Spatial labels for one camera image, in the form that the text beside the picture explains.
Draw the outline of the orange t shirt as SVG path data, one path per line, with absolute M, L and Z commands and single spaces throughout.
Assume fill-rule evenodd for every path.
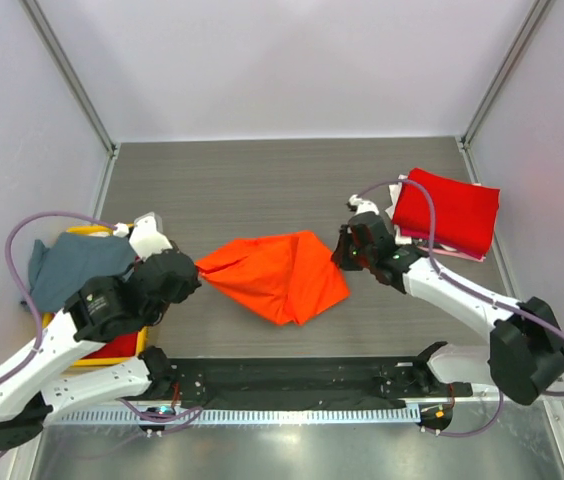
M 304 325 L 350 296 L 331 251 L 310 231 L 238 238 L 196 266 L 206 282 L 275 325 Z

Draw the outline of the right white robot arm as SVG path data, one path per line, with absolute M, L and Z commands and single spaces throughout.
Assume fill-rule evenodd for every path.
M 376 213 L 356 214 L 340 227 L 332 261 L 344 271 L 369 271 L 379 283 L 441 309 L 485 340 L 483 346 L 430 347 L 412 373 L 424 395 L 456 382 L 483 384 L 530 405 L 564 374 L 564 339 L 545 301 L 497 294 L 416 247 L 397 245 Z

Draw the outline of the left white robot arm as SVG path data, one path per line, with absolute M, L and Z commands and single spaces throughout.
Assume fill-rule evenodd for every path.
M 52 421 L 85 406 L 167 397 L 174 371 L 158 347 L 108 368 L 62 374 L 116 338 L 153 325 L 200 285 L 193 260 L 177 250 L 148 257 L 128 277 L 89 279 L 39 339 L 0 365 L 0 451 L 32 440 Z

